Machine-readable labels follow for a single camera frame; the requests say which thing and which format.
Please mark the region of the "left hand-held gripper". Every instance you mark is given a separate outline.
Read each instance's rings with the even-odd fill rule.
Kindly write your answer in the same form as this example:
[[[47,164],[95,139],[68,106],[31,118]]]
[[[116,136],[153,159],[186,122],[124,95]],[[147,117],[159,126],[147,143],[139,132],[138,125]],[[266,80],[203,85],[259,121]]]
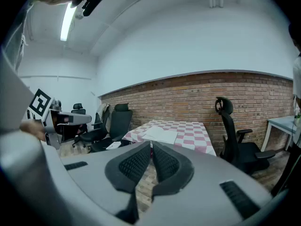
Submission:
[[[63,112],[61,102],[41,89],[36,91],[28,111],[36,118],[27,120],[27,132],[57,150],[61,146],[58,136],[60,127],[75,127],[92,120],[90,115]]]

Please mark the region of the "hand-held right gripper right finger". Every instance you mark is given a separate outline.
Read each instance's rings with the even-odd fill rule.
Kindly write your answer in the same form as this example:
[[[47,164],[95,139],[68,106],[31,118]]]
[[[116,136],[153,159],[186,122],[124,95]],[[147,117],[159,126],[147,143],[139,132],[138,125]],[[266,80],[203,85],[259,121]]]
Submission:
[[[186,156],[159,142],[153,143],[152,159],[158,181],[152,190],[153,196],[179,193],[194,175],[194,166]]]

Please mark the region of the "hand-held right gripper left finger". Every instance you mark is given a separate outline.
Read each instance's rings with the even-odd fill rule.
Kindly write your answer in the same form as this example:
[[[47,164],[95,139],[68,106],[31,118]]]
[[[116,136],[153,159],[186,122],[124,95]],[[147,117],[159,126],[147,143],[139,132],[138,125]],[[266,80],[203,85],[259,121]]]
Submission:
[[[139,219],[135,187],[141,180],[151,160],[151,144],[144,142],[113,159],[105,166],[105,175],[112,186],[120,192],[130,195],[125,209],[116,217],[130,224]]]

